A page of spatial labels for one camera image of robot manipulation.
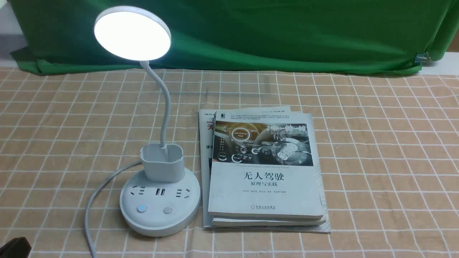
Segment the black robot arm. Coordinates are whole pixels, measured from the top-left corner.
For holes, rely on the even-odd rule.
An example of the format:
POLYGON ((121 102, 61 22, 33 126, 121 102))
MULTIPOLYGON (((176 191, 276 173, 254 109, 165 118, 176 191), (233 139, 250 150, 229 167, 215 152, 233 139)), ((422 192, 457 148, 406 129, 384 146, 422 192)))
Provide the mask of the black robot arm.
POLYGON ((26 237, 11 239, 0 249, 1 258, 28 258, 31 252, 31 245, 26 237))

